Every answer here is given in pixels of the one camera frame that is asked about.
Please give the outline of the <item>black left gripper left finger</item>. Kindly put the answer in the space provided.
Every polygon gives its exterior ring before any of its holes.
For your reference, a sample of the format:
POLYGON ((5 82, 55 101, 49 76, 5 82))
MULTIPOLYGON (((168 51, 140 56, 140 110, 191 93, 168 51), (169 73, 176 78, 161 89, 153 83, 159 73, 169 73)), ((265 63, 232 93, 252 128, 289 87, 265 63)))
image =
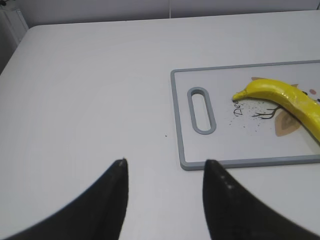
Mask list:
POLYGON ((116 160, 86 191, 11 240, 117 240, 126 216, 129 173, 126 159, 116 160))

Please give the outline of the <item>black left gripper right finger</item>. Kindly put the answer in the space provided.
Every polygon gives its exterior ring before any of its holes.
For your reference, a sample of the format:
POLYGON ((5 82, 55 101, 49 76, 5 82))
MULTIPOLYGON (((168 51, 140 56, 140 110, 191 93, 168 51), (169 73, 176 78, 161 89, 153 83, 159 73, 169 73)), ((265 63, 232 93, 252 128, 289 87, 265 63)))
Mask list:
POLYGON ((204 165, 202 201, 213 240, 318 240, 245 189, 216 160, 204 165))

